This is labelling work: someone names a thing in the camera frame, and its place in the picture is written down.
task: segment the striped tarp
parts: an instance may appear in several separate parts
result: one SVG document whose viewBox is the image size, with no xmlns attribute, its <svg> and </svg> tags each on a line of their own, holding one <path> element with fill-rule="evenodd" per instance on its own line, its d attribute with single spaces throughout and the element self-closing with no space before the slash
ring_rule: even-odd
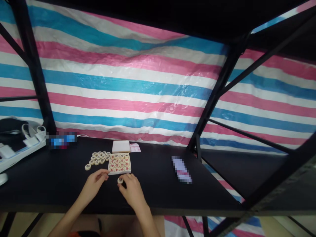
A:
<svg viewBox="0 0 316 237">
<path fill-rule="evenodd" d="M 20 44 L 10 7 L 0 21 Z M 228 47 L 208 40 L 29 1 L 29 14 L 60 131 L 186 146 Z M 2 96 L 35 94 L 25 63 L 0 38 Z M 261 53 L 247 50 L 231 79 Z M 316 68 L 272 57 L 221 97 L 212 117 L 296 148 L 316 130 Z M 36 101 L 0 104 L 1 118 L 42 121 Z M 279 151 L 208 124 L 202 147 Z"/>
</svg>

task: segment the floor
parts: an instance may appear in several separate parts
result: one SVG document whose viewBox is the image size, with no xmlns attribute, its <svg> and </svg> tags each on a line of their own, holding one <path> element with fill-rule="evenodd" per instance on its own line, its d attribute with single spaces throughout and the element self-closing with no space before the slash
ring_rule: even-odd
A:
<svg viewBox="0 0 316 237">
<path fill-rule="evenodd" d="M 11 227 L 8 237 L 21 237 L 27 229 L 37 213 L 17 213 Z M 0 213 L 0 229 L 2 229 L 7 214 Z M 29 237 L 47 237 L 52 228 L 61 219 L 63 214 L 44 214 L 34 227 Z M 118 215 L 99 215 L 102 221 L 102 228 L 108 231 L 115 224 L 130 223 L 133 216 L 118 216 Z M 262 228 L 267 237 L 292 237 L 292 235 L 273 217 L 260 217 Z"/>
</svg>

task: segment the power strip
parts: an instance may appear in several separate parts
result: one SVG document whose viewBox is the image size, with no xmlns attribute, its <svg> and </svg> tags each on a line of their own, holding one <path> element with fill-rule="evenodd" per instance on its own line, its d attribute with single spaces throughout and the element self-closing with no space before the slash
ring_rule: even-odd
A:
<svg viewBox="0 0 316 237">
<path fill-rule="evenodd" d="M 16 152 L 16 154 L 10 158 L 2 158 L 0 160 L 0 173 L 5 171 L 6 169 L 10 168 L 12 165 L 16 164 L 20 160 L 22 160 L 24 157 L 32 154 L 33 152 L 37 151 L 38 149 L 41 149 L 46 145 L 46 139 L 43 139 L 41 142 L 39 142 L 37 145 L 32 147 L 24 147 L 23 149 Z"/>
</svg>

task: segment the cable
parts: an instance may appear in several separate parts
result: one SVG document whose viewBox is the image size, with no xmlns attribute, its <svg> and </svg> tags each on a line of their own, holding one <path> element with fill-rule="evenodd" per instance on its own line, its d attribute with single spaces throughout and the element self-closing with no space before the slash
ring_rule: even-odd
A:
<svg viewBox="0 0 316 237">
<path fill-rule="evenodd" d="M 41 126 L 38 126 L 38 127 L 36 128 L 37 133 L 42 132 L 42 130 L 39 129 L 40 127 L 44 128 L 44 131 L 45 131 L 45 133 L 46 133 L 46 128 L 45 128 L 44 126 L 42 126 L 42 125 L 41 125 Z"/>
<path fill-rule="evenodd" d="M 25 123 L 25 124 L 23 124 L 22 125 L 22 133 L 24 134 L 24 136 L 25 136 L 25 138 L 26 139 L 29 139 L 30 138 L 30 136 L 27 134 L 27 131 L 26 130 L 24 130 L 24 125 L 28 125 L 27 123 Z"/>
</svg>

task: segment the white stripe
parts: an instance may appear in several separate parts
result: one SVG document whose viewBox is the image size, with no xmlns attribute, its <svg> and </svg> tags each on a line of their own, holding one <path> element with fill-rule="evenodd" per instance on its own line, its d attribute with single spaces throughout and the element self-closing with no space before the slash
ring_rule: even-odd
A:
<svg viewBox="0 0 316 237">
<path fill-rule="evenodd" d="M 265 147 L 270 147 L 266 144 L 263 144 L 261 142 L 258 142 L 254 139 L 251 138 L 242 138 L 239 136 L 235 135 L 227 135 L 227 134 L 218 134 L 218 133 L 209 133 L 209 132 L 203 132 L 201 135 L 201 138 L 207 138 L 207 139 L 216 139 L 216 140 L 227 140 L 227 141 L 236 141 L 244 144 L 249 144 L 249 145 L 258 145 L 258 146 L 265 146 Z M 289 145 L 289 144 L 284 144 L 284 143 L 278 143 L 280 145 L 286 146 L 287 148 L 291 149 L 296 149 L 300 145 Z"/>
<path fill-rule="evenodd" d="M 131 134 L 139 134 L 139 133 L 148 133 L 148 134 L 159 134 L 163 136 L 182 136 L 188 137 L 192 132 L 177 132 L 172 130 L 167 130 L 163 128 L 152 128 L 152 127 L 141 127 L 141 128 L 131 128 L 125 126 L 107 126 L 107 125 L 95 125 L 95 124 L 83 124 L 83 123 L 67 123 L 67 122 L 58 122 L 55 121 L 56 126 L 62 129 L 80 129 L 80 130 L 92 130 L 92 131 L 101 131 L 101 132 L 109 132 L 116 131 L 121 133 L 131 133 Z"/>
<path fill-rule="evenodd" d="M 253 62 L 254 60 L 250 58 L 239 58 L 235 66 L 235 69 L 245 70 Z M 301 77 L 287 74 L 282 69 L 279 69 L 279 68 L 266 67 L 266 66 L 261 65 L 253 71 L 253 74 L 257 76 L 262 76 L 265 78 L 280 80 L 287 84 L 294 85 L 297 87 L 316 90 L 316 81 L 307 80 Z"/>
<path fill-rule="evenodd" d="M 69 35 L 63 31 L 37 26 L 33 28 L 34 35 L 37 41 L 58 42 L 72 48 L 76 48 L 85 52 L 95 52 L 101 54 L 119 54 L 127 57 L 135 57 L 138 55 L 159 55 L 169 58 L 186 60 L 196 64 L 208 64 L 222 66 L 226 60 L 225 55 L 206 54 L 201 51 L 196 51 L 188 48 L 177 46 L 161 46 L 149 50 L 133 50 L 121 47 L 105 47 L 99 46 L 80 38 Z"/>
<path fill-rule="evenodd" d="M 223 181 L 224 179 L 218 173 L 211 173 L 217 180 Z"/>
<path fill-rule="evenodd" d="M 25 66 L 25 63 L 23 61 L 16 60 L 16 58 L 19 57 L 16 54 L 1 52 L 1 55 L 2 57 L 0 57 L 0 63 L 2 64 Z M 47 70 L 80 73 L 84 75 L 94 75 L 102 77 L 113 77 L 118 78 L 118 80 L 120 78 L 123 78 L 174 85 L 192 85 L 205 88 L 213 88 L 216 83 L 216 80 L 206 77 L 183 76 L 174 73 L 157 72 L 140 68 L 115 67 L 100 64 L 81 64 L 60 59 L 41 58 L 40 61 L 42 68 Z"/>
<path fill-rule="evenodd" d="M 262 227 L 258 227 L 258 226 L 254 226 L 254 225 L 250 225 L 246 223 L 240 224 L 239 226 L 236 227 L 236 229 L 265 236 Z"/>
<path fill-rule="evenodd" d="M 33 90 L 34 86 L 31 81 L 11 79 L 0 77 L 0 86 L 13 87 L 13 88 L 23 88 Z M 115 91 L 103 91 L 86 89 L 73 86 L 64 86 L 59 84 L 46 83 L 47 91 L 53 93 L 76 95 L 87 98 L 95 99 L 118 99 L 118 100 L 129 100 L 129 101 L 141 101 L 149 103 L 174 103 L 177 104 L 195 106 L 195 107 L 205 107 L 206 101 L 195 99 L 191 97 L 183 96 L 172 96 L 172 95 L 150 95 L 134 93 L 134 92 L 115 92 Z"/>
<path fill-rule="evenodd" d="M 35 90 L 32 81 L 0 77 L 0 86 Z"/>
<path fill-rule="evenodd" d="M 295 132 L 295 131 L 288 131 L 276 128 L 269 128 L 269 127 L 261 127 L 255 125 L 249 125 L 241 122 L 235 122 L 230 120 L 225 120 L 221 118 L 212 118 L 215 121 L 224 123 L 231 127 L 243 130 L 245 132 L 254 132 L 254 133 L 262 133 L 262 134 L 270 134 L 274 136 L 282 136 L 282 137 L 289 137 L 289 138 L 304 138 L 308 139 L 312 133 L 303 133 L 303 132 Z"/>
<path fill-rule="evenodd" d="M 226 151 L 239 151 L 239 152 L 249 152 L 249 153 L 260 153 L 260 154 L 269 154 L 269 155 L 280 155 L 284 156 L 285 154 L 272 152 L 272 151 L 259 151 L 259 150 L 247 150 L 241 148 L 234 148 L 231 146 L 210 146 L 210 145 L 201 145 L 202 149 L 211 149 L 211 150 L 226 150 Z"/>
<path fill-rule="evenodd" d="M 195 237 L 203 237 L 203 233 L 192 231 Z M 165 235 L 166 237 L 190 237 L 187 229 L 184 229 L 177 224 L 165 220 Z"/>
<path fill-rule="evenodd" d="M 248 105 L 241 105 L 241 104 L 226 102 L 226 101 L 222 101 L 222 100 L 218 101 L 218 103 L 216 104 L 216 107 L 220 108 L 220 109 L 230 110 L 233 112 L 234 111 L 241 112 L 243 114 L 253 115 L 253 116 L 258 116 L 258 117 L 263 117 L 263 118 L 268 118 L 268 119 L 270 118 L 270 119 L 276 119 L 276 120 L 280 120 L 280 121 L 288 121 L 288 122 L 316 125 L 316 118 L 310 118 L 310 117 L 268 111 L 268 110 L 263 110 L 263 109 L 251 107 Z"/>
<path fill-rule="evenodd" d="M 314 100 L 301 99 L 283 93 L 258 89 L 251 84 L 242 83 L 242 81 L 237 83 L 237 85 L 230 89 L 230 91 L 250 94 L 261 99 L 277 101 L 306 108 L 316 108 L 316 101 Z"/>
<path fill-rule="evenodd" d="M 231 195 L 234 195 L 234 196 L 236 196 L 236 197 L 241 197 L 241 195 L 238 193 L 238 192 L 236 192 L 235 190 L 233 190 L 233 189 L 226 189 L 227 190 L 227 192 L 229 192 Z"/>
<path fill-rule="evenodd" d="M 213 222 L 215 222 L 216 224 L 220 223 L 220 221 L 216 217 L 208 217 L 208 218 L 212 220 Z"/>
<path fill-rule="evenodd" d="M 86 14 L 82 11 L 78 11 L 75 9 L 65 8 L 65 7 L 56 6 L 56 5 L 38 2 L 38 1 L 28 1 L 28 5 L 33 5 L 36 7 L 41 7 L 44 9 L 58 12 L 66 17 L 74 19 L 75 21 L 81 24 L 90 26 L 100 32 L 113 35 L 118 38 L 126 39 L 128 36 L 129 39 L 134 39 L 134 40 L 138 40 L 144 43 L 154 43 L 154 44 L 164 43 L 167 41 L 167 40 L 155 39 L 151 36 L 132 31 L 123 26 L 114 24 L 108 20 L 101 19 L 99 17 L 95 17 L 93 15 Z"/>
<path fill-rule="evenodd" d="M 6 101 L 3 102 L 2 106 L 8 107 L 24 107 L 37 109 L 38 102 L 32 100 L 20 100 L 20 101 Z M 108 109 L 87 109 L 75 106 L 52 104 L 52 111 L 64 113 L 65 115 L 83 115 L 83 116 L 100 116 L 100 117 L 111 117 L 111 118 L 131 118 L 131 119 L 161 119 L 172 122 L 182 123 L 197 123 L 198 117 L 190 117 L 183 115 L 176 115 L 163 112 L 138 112 L 138 111 L 123 111 L 123 110 L 108 110 Z"/>
<path fill-rule="evenodd" d="M 0 119 L 5 119 L 5 118 L 8 118 L 9 116 L 3 116 L 3 115 L 0 115 Z M 30 120 L 30 121 L 34 121 L 34 122 L 37 122 L 39 124 L 43 124 L 44 120 L 42 118 L 32 118 L 32 117 L 18 117 L 18 116 L 13 116 L 17 119 L 20 119 L 20 120 Z"/>
</svg>

